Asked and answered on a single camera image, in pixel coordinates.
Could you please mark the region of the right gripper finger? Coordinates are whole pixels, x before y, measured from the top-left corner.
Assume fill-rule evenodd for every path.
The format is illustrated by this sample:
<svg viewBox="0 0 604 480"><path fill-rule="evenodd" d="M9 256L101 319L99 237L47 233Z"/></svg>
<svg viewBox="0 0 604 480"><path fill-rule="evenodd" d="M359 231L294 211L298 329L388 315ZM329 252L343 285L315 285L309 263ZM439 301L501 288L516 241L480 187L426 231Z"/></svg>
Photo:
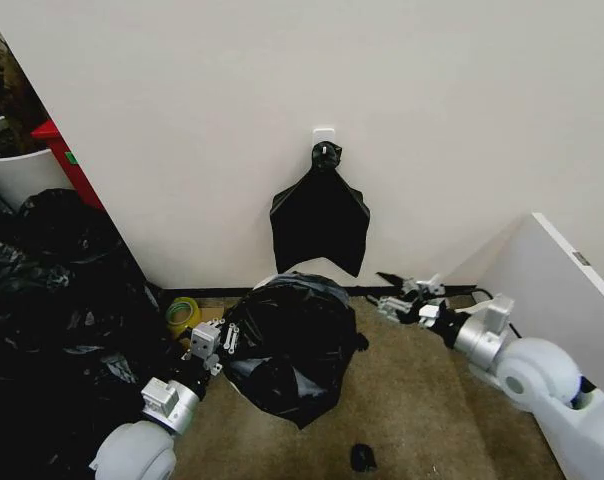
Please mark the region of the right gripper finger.
<svg viewBox="0 0 604 480"><path fill-rule="evenodd" d="M385 280L387 283L398 287L404 294L409 292L417 292L418 294L428 294L439 296L443 294L442 277L439 274L433 275L428 280L416 280L413 277L403 278L396 274L377 272L377 276Z"/></svg>
<svg viewBox="0 0 604 480"><path fill-rule="evenodd" d="M387 320L395 323L417 323L418 314L412 302L393 296L376 297L367 295L366 300L371 303L376 311Z"/></svg>

